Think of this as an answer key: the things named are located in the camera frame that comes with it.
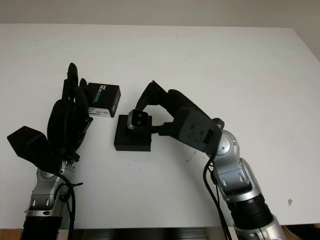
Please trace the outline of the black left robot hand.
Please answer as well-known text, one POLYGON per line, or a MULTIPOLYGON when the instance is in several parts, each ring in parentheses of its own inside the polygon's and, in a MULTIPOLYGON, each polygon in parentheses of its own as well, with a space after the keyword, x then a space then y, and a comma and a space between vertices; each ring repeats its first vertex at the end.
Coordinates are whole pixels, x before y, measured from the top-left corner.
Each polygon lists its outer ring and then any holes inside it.
POLYGON ((88 84, 79 79, 77 66, 71 62, 63 82, 61 99, 54 104, 47 126, 51 150, 62 158, 74 156, 93 122, 89 115, 88 84))

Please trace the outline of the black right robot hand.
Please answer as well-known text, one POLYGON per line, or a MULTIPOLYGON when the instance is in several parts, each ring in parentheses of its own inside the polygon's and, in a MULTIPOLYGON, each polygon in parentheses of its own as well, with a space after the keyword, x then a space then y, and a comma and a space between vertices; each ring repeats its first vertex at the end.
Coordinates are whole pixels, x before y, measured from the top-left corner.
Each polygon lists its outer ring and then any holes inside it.
POLYGON ((167 112, 175 118, 176 113, 180 108, 192 108, 200 111, 203 111, 194 104, 189 98, 183 95, 180 91, 175 89, 170 89, 165 91, 159 84, 154 80, 150 82, 146 89, 143 91, 140 96, 135 109, 143 111, 146 106, 157 106, 160 105, 167 112))

